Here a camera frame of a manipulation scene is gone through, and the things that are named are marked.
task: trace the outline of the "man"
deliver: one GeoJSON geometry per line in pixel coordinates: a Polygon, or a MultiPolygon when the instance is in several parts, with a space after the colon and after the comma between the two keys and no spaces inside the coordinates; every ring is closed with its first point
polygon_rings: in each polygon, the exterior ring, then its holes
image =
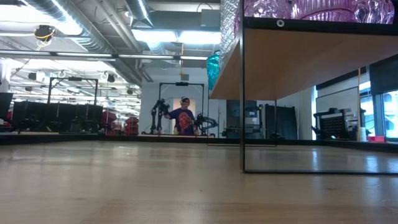
{"type": "Polygon", "coordinates": [[[188,109],[190,100],[187,97],[181,98],[181,107],[166,114],[168,119],[175,119],[174,133],[179,135],[191,136],[195,134],[193,121],[195,117],[192,111],[188,109]]]}

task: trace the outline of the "ductwork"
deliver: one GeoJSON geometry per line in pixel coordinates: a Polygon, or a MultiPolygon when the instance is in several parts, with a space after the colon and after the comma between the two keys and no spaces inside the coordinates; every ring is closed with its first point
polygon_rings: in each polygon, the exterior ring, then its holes
{"type": "MultiPolygon", "coordinates": [[[[36,10],[47,14],[59,22],[72,22],[78,24],[82,33],[80,35],[90,38],[74,39],[73,41],[89,52],[113,54],[116,53],[111,44],[101,35],[96,27],[84,16],[70,0],[25,0],[36,10]]],[[[134,71],[125,61],[116,59],[115,62],[107,62],[113,66],[120,76],[129,83],[141,85],[141,76],[134,71]]]]}
{"type": "Polygon", "coordinates": [[[145,0],[126,0],[126,3],[130,15],[134,18],[131,23],[131,28],[137,21],[141,21],[151,28],[154,27],[152,21],[149,19],[149,6],[145,0]]]}

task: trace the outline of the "ceiling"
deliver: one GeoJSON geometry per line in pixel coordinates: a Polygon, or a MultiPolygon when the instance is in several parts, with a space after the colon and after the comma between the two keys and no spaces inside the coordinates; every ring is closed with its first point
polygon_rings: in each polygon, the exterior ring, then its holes
{"type": "MultiPolygon", "coordinates": [[[[132,49],[122,39],[116,29],[104,16],[104,13],[99,10],[94,4],[95,0],[67,0],[74,3],[74,5],[81,11],[81,13],[94,25],[100,34],[106,39],[106,41],[112,46],[117,53],[143,53],[152,54],[151,49],[144,41],[138,41],[140,52],[136,49],[132,49]]],[[[119,18],[123,20],[123,25],[128,30],[130,28],[130,18],[126,15],[127,8],[125,0],[108,0],[112,7],[117,10],[119,18]]],[[[187,30],[201,30],[200,27],[200,15],[202,9],[214,9],[220,8],[220,1],[217,0],[206,0],[206,3],[201,3],[202,0],[148,0],[148,6],[150,7],[150,17],[155,30],[169,30],[175,32],[176,35],[180,35],[182,32],[187,30]]],[[[38,28],[39,25],[48,24],[57,27],[59,22],[50,16],[42,14],[40,11],[34,10],[31,7],[17,7],[17,6],[4,6],[0,5],[0,49],[7,50],[36,50],[40,42],[32,35],[32,31],[38,28]]],[[[176,44],[170,42],[163,42],[162,45],[167,54],[180,55],[182,52],[184,55],[189,56],[201,56],[208,57],[213,54],[215,50],[219,49],[219,44],[176,44]]],[[[54,38],[51,40],[49,45],[41,48],[45,51],[54,52],[86,52],[86,49],[81,47],[75,42],[73,37],[66,37],[65,34],[59,30],[55,33],[54,38]]],[[[21,99],[24,99],[23,94],[39,95],[47,94],[48,89],[44,87],[38,87],[39,85],[48,85],[49,77],[54,76],[78,76],[86,78],[97,78],[99,80],[99,86],[114,87],[115,90],[101,90],[99,95],[103,97],[115,96],[114,101],[120,101],[120,104],[125,105],[123,97],[132,98],[134,104],[140,102],[141,91],[136,85],[141,83],[129,83],[125,81],[123,76],[115,70],[112,65],[108,62],[82,62],[82,61],[62,61],[62,60],[24,60],[12,58],[7,59],[12,61],[13,68],[12,73],[15,75],[11,78],[12,90],[15,93],[21,94],[21,99]],[[17,68],[24,67],[22,70],[16,71],[17,68]],[[28,74],[30,72],[36,72],[40,75],[40,80],[29,80],[28,74]],[[108,74],[114,74],[115,82],[109,83],[106,80],[108,74]],[[24,85],[34,86],[33,91],[26,91],[24,85]],[[127,89],[132,88],[134,90],[133,95],[127,95],[127,89]]],[[[206,83],[206,63],[205,61],[184,61],[180,63],[178,61],[164,61],[164,60],[142,60],[137,62],[136,60],[129,59],[126,63],[131,69],[139,70],[140,76],[143,78],[142,82],[179,82],[180,72],[183,71],[185,74],[190,75],[190,82],[195,83],[206,83]]],[[[63,82],[62,85],[80,85],[90,86],[92,84],[83,83],[70,83],[63,82]]],[[[66,88],[60,88],[55,90],[55,95],[67,95],[66,88]]],[[[81,91],[78,95],[82,98],[85,96],[91,96],[93,90],[86,89],[81,91]]],[[[132,106],[135,114],[139,113],[139,105],[132,106]]]]}

